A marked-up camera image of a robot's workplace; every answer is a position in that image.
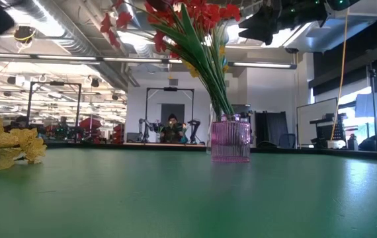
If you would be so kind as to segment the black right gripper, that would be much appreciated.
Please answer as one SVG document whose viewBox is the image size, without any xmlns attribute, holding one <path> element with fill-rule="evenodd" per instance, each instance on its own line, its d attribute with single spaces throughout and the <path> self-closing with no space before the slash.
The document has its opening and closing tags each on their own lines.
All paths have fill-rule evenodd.
<svg viewBox="0 0 377 238">
<path fill-rule="evenodd" d="M 326 21 L 327 17 L 323 0 L 267 0 L 257 13 L 239 24 L 239 37 L 268 46 L 275 30 L 293 30 L 301 24 Z"/>
</svg>

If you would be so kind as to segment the pink tulip long stem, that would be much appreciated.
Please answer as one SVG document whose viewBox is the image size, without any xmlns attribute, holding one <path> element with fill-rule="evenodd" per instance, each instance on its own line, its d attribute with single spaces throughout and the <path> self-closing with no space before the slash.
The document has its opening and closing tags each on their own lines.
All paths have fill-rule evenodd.
<svg viewBox="0 0 377 238">
<path fill-rule="evenodd" d="M 156 11 L 166 11 L 169 9 L 173 0 L 146 0 Z"/>
</svg>

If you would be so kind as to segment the pink ribbed glass vase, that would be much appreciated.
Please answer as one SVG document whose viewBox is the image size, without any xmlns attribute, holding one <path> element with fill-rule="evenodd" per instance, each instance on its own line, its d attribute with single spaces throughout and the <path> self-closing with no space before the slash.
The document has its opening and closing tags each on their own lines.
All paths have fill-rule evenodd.
<svg viewBox="0 0 377 238">
<path fill-rule="evenodd" d="M 211 127 L 211 159 L 219 163 L 250 162 L 251 127 L 240 114 L 223 114 Z"/>
</svg>

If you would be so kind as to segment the clear glass vase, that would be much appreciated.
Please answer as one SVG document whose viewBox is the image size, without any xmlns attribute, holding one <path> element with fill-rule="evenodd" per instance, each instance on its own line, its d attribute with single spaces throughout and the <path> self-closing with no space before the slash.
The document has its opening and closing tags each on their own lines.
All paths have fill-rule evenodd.
<svg viewBox="0 0 377 238">
<path fill-rule="evenodd" d="M 214 111 L 213 104 L 210 103 L 210 114 L 209 114 L 209 121 L 208 121 L 208 137 L 206 142 L 206 153 L 210 155 L 212 153 L 212 124 L 216 119 L 216 114 Z"/>
</svg>

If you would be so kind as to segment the black ceiling device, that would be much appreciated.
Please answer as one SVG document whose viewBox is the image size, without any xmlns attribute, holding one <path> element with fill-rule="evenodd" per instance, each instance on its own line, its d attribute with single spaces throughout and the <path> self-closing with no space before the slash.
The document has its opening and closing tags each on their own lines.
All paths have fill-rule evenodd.
<svg viewBox="0 0 377 238">
<path fill-rule="evenodd" d="M 36 29 L 30 26 L 19 26 L 13 34 L 13 38 L 22 44 L 29 44 L 32 42 Z"/>
</svg>

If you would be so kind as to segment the ceiling light strip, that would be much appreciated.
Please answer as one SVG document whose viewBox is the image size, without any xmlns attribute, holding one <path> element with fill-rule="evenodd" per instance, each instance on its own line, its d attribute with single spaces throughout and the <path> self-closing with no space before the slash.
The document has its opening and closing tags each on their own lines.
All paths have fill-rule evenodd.
<svg viewBox="0 0 377 238">
<path fill-rule="evenodd" d="M 119 63 L 149 63 L 149 64 L 182 64 L 179 59 L 168 58 L 129 58 L 129 57 L 103 57 L 103 56 L 60 56 L 60 55 L 38 55 L 38 54 L 11 54 L 0 53 L 0 61 L 57 61 L 80 64 L 98 64 L 100 62 Z M 292 63 L 265 63 L 247 61 L 229 61 L 230 67 L 252 67 L 269 69 L 296 69 L 297 65 Z"/>
</svg>

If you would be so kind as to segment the black equipment rack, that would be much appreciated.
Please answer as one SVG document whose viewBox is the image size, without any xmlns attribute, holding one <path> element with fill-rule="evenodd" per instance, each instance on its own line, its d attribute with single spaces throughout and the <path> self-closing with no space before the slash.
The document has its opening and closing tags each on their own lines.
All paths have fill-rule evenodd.
<svg viewBox="0 0 377 238">
<path fill-rule="evenodd" d="M 346 141 L 346 135 L 343 125 L 343 118 L 345 113 L 335 117 L 331 114 L 326 114 L 325 118 L 311 120 L 310 125 L 315 126 L 316 135 L 311 139 L 311 143 L 316 147 L 327 147 L 327 140 L 344 140 Z"/>
</svg>

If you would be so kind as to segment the white diffuser sheet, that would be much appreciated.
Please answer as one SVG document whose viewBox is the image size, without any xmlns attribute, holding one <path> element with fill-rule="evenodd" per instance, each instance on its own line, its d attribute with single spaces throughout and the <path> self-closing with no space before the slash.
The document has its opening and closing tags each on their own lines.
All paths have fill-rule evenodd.
<svg viewBox="0 0 377 238">
<path fill-rule="evenodd" d="M 377 93 L 358 94 L 356 96 L 355 117 L 373 117 L 376 111 L 377 117 Z"/>
</svg>

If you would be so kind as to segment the person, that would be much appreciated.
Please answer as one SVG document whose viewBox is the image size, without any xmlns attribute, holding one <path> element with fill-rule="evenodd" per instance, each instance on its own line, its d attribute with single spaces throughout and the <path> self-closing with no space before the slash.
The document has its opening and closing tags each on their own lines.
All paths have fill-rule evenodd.
<svg viewBox="0 0 377 238">
<path fill-rule="evenodd" d="M 188 141 L 185 135 L 185 127 L 177 120 L 174 114 L 168 117 L 167 125 L 160 133 L 161 143 L 186 143 Z"/>
</svg>

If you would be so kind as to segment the black light stand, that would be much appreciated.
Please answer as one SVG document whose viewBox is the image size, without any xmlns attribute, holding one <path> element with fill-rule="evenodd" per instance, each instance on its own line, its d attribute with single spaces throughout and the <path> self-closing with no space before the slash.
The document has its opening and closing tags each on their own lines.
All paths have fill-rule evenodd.
<svg viewBox="0 0 377 238">
<path fill-rule="evenodd" d="M 375 88 L 374 88 L 374 78 L 376 76 L 376 71 L 372 66 L 372 63 L 369 63 L 366 66 L 367 76 L 370 81 L 371 95 L 372 95 L 372 108 L 373 108 L 373 118 L 374 118 L 374 137 L 375 137 L 375 147 L 377 152 L 377 106 L 376 106 L 376 97 L 375 97 Z"/>
</svg>

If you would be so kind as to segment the green table mat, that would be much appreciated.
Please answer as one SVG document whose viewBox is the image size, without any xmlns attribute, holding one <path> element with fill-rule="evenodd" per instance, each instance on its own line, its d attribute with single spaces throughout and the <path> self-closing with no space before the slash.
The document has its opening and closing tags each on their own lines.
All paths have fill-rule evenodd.
<svg viewBox="0 0 377 238">
<path fill-rule="evenodd" d="M 377 238 L 377 161 L 52 149 L 0 171 L 0 238 Z"/>
</svg>

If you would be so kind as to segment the silver ventilation duct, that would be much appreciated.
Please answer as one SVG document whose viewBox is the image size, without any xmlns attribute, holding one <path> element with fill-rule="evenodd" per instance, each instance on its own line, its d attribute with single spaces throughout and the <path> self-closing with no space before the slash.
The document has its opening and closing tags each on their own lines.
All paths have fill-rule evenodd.
<svg viewBox="0 0 377 238">
<path fill-rule="evenodd" d="M 54 0 L 1 0 L 11 5 L 12 10 L 29 17 L 36 29 L 73 56 L 100 56 L 99 50 L 89 41 L 81 29 L 66 15 Z M 127 90 L 137 82 L 129 74 L 124 63 L 114 69 L 111 64 L 100 62 L 91 65 L 113 87 Z"/>
</svg>

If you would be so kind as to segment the black robot station frame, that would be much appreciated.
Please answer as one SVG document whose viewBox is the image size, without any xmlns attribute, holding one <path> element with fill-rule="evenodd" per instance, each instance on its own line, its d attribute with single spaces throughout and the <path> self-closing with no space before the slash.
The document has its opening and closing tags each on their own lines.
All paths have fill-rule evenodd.
<svg viewBox="0 0 377 238">
<path fill-rule="evenodd" d="M 144 132 L 156 132 L 169 123 L 169 115 L 174 114 L 180 124 L 194 118 L 194 89 L 177 87 L 148 87 L 146 107 L 140 125 Z"/>
<path fill-rule="evenodd" d="M 75 85 L 78 86 L 78 94 L 77 94 L 77 111 L 76 111 L 76 119 L 75 119 L 75 127 L 79 126 L 79 115 L 80 115 L 80 102 L 81 102 L 81 93 L 82 93 L 82 84 L 80 83 L 66 83 L 61 81 L 50 81 L 50 82 L 30 82 L 30 88 L 28 93 L 28 104 L 27 104 L 27 113 L 26 113 L 26 127 L 30 124 L 30 113 L 31 113 L 31 105 L 32 105 L 32 96 L 34 94 L 33 92 L 33 86 L 35 84 L 39 85 L 50 85 L 50 86 L 57 86 L 57 87 L 64 87 L 66 85 Z"/>
</svg>

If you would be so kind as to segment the black aluminium table frame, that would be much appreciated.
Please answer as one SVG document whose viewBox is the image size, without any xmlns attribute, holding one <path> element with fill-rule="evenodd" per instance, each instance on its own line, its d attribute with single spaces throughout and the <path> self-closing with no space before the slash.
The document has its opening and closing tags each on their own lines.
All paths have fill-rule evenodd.
<svg viewBox="0 0 377 238">
<path fill-rule="evenodd" d="M 127 143 L 127 144 L 90 144 L 90 143 L 47 143 L 48 149 L 113 149 L 113 150 L 141 150 L 141 151 L 178 151 L 178 152 L 206 152 L 206 147 L 183 144 L 159 143 Z M 277 153 L 277 154 L 307 154 L 331 155 L 352 159 L 369 159 L 377 161 L 377 152 L 350 151 L 337 149 L 281 149 L 276 147 L 251 148 L 251 153 Z"/>
</svg>

